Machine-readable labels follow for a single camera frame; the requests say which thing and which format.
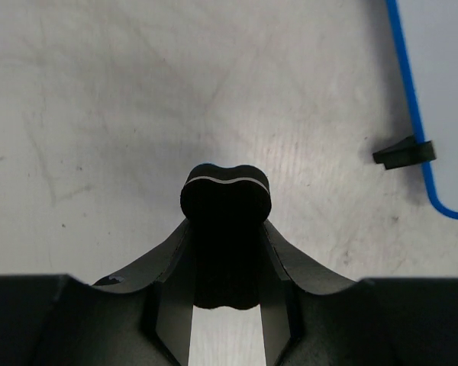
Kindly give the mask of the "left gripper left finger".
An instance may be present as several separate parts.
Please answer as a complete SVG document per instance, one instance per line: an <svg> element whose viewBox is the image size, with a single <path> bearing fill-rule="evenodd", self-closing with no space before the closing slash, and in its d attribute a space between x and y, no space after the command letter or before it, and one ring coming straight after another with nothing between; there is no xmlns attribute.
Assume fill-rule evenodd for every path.
<svg viewBox="0 0 458 366"><path fill-rule="evenodd" d="M93 285L0 275L0 365L185 365L194 289L187 222Z"/></svg>

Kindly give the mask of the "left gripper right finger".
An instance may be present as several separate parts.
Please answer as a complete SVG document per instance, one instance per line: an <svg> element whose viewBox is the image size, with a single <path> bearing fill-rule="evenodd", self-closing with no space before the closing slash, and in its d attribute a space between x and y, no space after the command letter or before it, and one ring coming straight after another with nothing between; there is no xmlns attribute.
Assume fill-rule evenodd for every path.
<svg viewBox="0 0 458 366"><path fill-rule="evenodd" d="M351 281L259 230L269 365L458 365L458 278Z"/></svg>

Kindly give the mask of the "black felt eraser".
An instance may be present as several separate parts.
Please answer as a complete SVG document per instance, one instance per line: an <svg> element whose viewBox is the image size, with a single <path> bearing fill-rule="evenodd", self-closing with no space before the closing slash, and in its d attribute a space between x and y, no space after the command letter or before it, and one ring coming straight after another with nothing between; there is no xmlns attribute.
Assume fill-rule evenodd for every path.
<svg viewBox="0 0 458 366"><path fill-rule="evenodd" d="M258 305L256 243L272 208L266 175L252 165L197 165L183 185L180 205L195 247L194 305Z"/></svg>

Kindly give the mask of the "blue framed whiteboard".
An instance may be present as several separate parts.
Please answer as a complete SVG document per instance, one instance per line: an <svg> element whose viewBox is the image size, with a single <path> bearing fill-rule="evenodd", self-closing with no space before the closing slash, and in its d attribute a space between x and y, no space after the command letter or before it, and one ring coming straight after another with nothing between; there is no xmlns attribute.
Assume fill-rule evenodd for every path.
<svg viewBox="0 0 458 366"><path fill-rule="evenodd" d="M427 196L458 220L458 1L388 1L392 35Z"/></svg>

